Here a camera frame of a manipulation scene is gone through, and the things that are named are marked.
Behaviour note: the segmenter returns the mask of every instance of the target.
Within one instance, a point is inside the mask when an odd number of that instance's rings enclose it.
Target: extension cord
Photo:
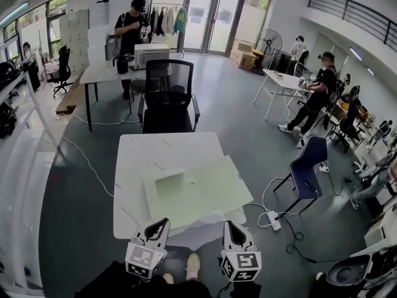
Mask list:
[[[268,213],[266,213],[267,218],[269,219],[270,224],[272,224],[272,228],[275,231],[278,231],[281,229],[281,225],[280,222],[278,220],[276,220],[276,218],[279,216],[278,213],[274,212],[274,211],[269,211]]]

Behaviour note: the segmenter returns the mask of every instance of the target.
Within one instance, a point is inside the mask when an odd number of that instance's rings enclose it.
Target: railing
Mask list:
[[[309,0],[308,7],[353,23],[397,52],[397,24],[379,12],[352,0]]]

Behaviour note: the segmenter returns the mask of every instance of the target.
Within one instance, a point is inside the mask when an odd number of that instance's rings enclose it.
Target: ceiling light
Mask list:
[[[362,61],[362,57],[354,50],[354,48],[350,47],[350,51],[357,57],[360,61]]]
[[[12,17],[14,17],[19,11],[25,9],[28,5],[29,5],[29,2],[25,2],[25,3],[21,4],[17,9],[12,11],[2,21],[0,21],[0,26],[3,26],[4,24],[7,24],[8,20],[10,20]]]

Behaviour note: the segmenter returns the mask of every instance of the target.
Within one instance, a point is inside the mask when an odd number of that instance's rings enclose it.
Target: clothing rack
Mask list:
[[[153,7],[168,7],[168,6],[172,6],[172,7],[180,6],[180,7],[183,7],[186,10],[186,12],[189,11],[189,6],[187,4],[183,4],[183,3],[150,3],[149,6],[148,6],[148,18],[149,18],[149,21],[150,21],[151,11],[152,11]],[[182,59],[183,59],[183,57],[184,57],[184,47],[183,46],[182,46],[182,48],[171,47],[170,50],[175,51],[176,53],[181,52],[182,53]]]

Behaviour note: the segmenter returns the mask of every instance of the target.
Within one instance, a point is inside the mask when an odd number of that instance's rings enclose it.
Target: white shelf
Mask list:
[[[10,38],[8,41],[0,44],[0,51],[8,47],[9,45],[13,44],[15,41],[18,41],[18,35],[15,34],[12,38]]]
[[[34,104],[19,106],[16,110],[17,122],[14,131],[11,136],[0,140],[0,182],[19,135],[26,128],[26,123],[34,110]]]
[[[38,261],[38,232],[48,175],[54,160],[53,152],[38,152],[22,204],[22,261],[30,269],[30,283],[43,287]]]
[[[5,88],[0,91],[0,102],[4,102],[7,95],[14,89],[15,86],[25,77],[25,73],[22,72],[15,80],[9,83]]]
[[[27,184],[44,129],[26,129],[21,132],[10,155],[0,184],[0,259],[7,276],[27,288],[22,260],[22,209]]]

